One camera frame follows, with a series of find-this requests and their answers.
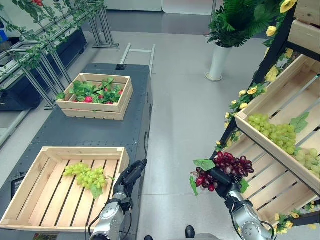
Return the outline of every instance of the white flower pot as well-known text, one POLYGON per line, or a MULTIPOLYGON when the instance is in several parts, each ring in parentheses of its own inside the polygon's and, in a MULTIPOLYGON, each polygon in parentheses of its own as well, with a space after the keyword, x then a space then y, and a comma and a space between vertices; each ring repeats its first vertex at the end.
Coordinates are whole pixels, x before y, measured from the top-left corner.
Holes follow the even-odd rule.
POLYGON ((210 81, 220 81, 222 79, 222 72, 231 49, 232 47, 214 45, 211 68, 205 74, 207 79, 210 81))

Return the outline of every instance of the black cable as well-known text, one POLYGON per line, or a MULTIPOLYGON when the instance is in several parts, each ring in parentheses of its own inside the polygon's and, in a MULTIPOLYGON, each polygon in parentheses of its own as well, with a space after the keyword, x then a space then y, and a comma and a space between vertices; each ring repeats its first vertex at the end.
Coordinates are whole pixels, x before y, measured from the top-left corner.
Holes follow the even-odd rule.
POLYGON ((128 236, 129 231, 130 231, 130 229, 131 229, 131 224, 132 224, 132 213, 131 213, 131 209, 130 209, 130 225, 129 225, 129 229, 128 229, 128 231, 126 232, 124 238, 122 238, 122 240, 125 240, 125 238, 128 236))
POLYGON ((233 225, 233 228, 234 230, 236 231, 236 233, 238 234, 239 238, 242 239, 240 233, 238 232, 238 229, 236 228, 236 224, 235 224, 235 220, 234 220, 234 216, 232 215, 232 212, 231 210, 229 211, 230 215, 231 215, 231 220, 232 220, 232 225, 233 225))
POLYGON ((271 228, 271 230, 272 230, 271 239, 273 240, 273 239, 274 239, 274 236, 275 236, 275 229, 274 229, 274 227, 273 227, 270 223, 268 223, 268 222, 266 222, 266 221, 260 221, 260 223, 266 224, 266 225, 268 225, 268 226, 271 228))

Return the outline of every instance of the green grapes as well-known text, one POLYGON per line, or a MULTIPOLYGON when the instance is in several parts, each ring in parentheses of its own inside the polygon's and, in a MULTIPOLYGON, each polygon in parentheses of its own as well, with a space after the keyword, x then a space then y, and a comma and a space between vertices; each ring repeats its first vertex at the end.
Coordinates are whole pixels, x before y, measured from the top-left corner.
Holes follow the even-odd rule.
POLYGON ((261 113, 249 116, 248 123, 288 154, 294 154, 297 134, 293 126, 269 123, 269 116, 261 113))
POLYGON ((65 177, 76 175, 77 185, 86 189, 91 189, 92 185, 95 185, 97 189, 104 188, 107 185, 102 167, 92 170, 82 162, 66 166, 62 175, 65 177))
POLYGON ((320 156, 315 148, 301 149, 294 158, 320 179, 320 156))

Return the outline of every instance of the red grapes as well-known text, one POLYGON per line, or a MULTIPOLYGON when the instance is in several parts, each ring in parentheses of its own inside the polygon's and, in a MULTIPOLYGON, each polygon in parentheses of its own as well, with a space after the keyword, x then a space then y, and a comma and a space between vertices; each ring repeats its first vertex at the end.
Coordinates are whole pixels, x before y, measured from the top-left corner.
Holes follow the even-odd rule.
MULTIPOLYGON (((224 172, 226 175, 234 176, 240 181, 243 177, 248 177, 248 174, 254 173, 252 168, 252 162, 248 161, 245 156, 240 158, 234 157, 229 152, 217 152, 217 157, 213 159, 215 166, 224 172)), ((197 167, 196 171, 191 174, 197 176, 195 184, 197 187, 201 187, 202 190, 208 189, 209 192, 213 192, 219 187, 219 182, 212 177, 207 171, 204 171, 201 167, 197 167)))

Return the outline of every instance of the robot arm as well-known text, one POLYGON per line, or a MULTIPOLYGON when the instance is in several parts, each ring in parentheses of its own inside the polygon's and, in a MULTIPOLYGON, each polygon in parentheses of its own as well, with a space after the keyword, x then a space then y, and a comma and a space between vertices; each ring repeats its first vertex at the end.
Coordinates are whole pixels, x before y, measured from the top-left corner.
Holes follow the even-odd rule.
POLYGON ((252 203, 242 197, 237 179, 224 174, 218 168, 212 168, 209 173, 219 182, 216 191, 225 199, 224 203, 229 209, 235 230, 238 232, 236 225, 241 229, 240 237, 243 240, 273 240, 273 229, 270 234, 261 224, 252 203))
POLYGON ((120 227, 125 219, 125 213, 131 211, 133 202, 132 191, 136 181, 141 177, 142 171, 147 165, 147 159, 136 161, 130 165, 119 177, 113 187, 114 195, 108 200, 99 215, 99 223, 91 234, 90 240, 119 240, 120 227))

